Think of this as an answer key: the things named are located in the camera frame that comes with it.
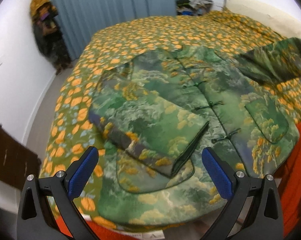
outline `blue curtain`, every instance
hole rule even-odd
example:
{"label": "blue curtain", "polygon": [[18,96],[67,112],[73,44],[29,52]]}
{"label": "blue curtain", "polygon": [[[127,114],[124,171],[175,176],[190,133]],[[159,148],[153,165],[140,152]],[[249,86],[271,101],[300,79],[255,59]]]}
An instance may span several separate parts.
{"label": "blue curtain", "polygon": [[78,58],[92,35],[117,23],[147,16],[176,15],[176,0],[51,0],[72,59]]}

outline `blue gripper pad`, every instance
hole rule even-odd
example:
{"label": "blue gripper pad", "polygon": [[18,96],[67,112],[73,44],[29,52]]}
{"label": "blue gripper pad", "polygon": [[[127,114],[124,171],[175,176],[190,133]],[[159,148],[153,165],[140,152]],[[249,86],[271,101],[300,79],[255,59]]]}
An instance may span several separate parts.
{"label": "blue gripper pad", "polygon": [[205,148],[203,150],[203,165],[214,182],[220,196],[224,199],[230,200],[233,196],[233,184],[220,164],[215,160],[211,151],[213,151],[211,148]]}
{"label": "blue gripper pad", "polygon": [[92,147],[87,157],[83,160],[68,183],[69,199],[73,200],[74,198],[78,198],[81,195],[97,163],[98,151],[95,147]]}

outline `gray floor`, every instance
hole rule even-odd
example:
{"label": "gray floor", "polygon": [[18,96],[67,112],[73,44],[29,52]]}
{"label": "gray floor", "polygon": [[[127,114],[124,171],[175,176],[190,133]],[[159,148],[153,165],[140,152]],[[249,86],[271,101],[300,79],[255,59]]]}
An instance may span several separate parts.
{"label": "gray floor", "polygon": [[[40,108],[35,117],[34,123],[31,128],[30,136],[26,146],[36,152],[40,159],[45,158],[45,150],[49,139],[49,132],[51,124],[54,119],[54,109],[56,101],[60,95],[60,88],[64,81],[71,74],[72,69],[64,71],[61,75],[55,77],[52,85],[48,89]],[[241,216],[245,217],[248,207],[244,208]],[[213,224],[218,217],[220,211],[212,212],[206,215],[203,219],[196,223],[189,223],[177,228],[169,228],[164,231],[166,240],[199,240],[206,230]],[[240,229],[239,225],[235,225],[231,234]]]}

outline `screw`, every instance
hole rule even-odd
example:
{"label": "screw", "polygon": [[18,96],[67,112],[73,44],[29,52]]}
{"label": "screw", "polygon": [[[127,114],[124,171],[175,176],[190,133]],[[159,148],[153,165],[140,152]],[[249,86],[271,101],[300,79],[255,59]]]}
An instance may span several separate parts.
{"label": "screw", "polygon": [[34,175],[33,174],[27,176],[27,180],[31,181],[33,179],[34,179]]}
{"label": "screw", "polygon": [[273,180],[273,179],[274,179],[274,177],[273,177],[272,175],[270,175],[270,174],[267,174],[267,175],[266,175],[266,178],[267,178],[268,180]]}
{"label": "screw", "polygon": [[61,178],[61,177],[63,177],[65,175],[65,172],[64,171],[58,171],[58,172],[56,172],[56,177],[58,177],[58,178]]}
{"label": "screw", "polygon": [[238,172],[236,172],[236,175],[239,178],[243,178],[245,176],[245,173],[243,173],[242,171],[238,171]]}

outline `orange fabric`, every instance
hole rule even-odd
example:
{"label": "orange fabric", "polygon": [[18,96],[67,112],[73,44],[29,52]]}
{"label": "orange fabric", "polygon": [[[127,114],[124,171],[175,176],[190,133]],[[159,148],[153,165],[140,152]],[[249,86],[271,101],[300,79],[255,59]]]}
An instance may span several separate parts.
{"label": "orange fabric", "polygon": [[[56,222],[59,227],[59,230],[63,234],[72,237],[72,235],[69,232],[62,217],[57,218]],[[104,227],[101,227],[94,222],[86,221],[86,223],[89,225],[89,227],[92,229],[92,231],[100,238],[100,240],[136,240],[136,238],[134,238],[134,237],[125,236],[125,235],[116,233],[114,231],[111,231]]]}
{"label": "orange fabric", "polygon": [[286,162],[276,171],[282,178],[278,187],[284,216],[284,236],[292,231],[301,217],[301,123],[300,139]]}

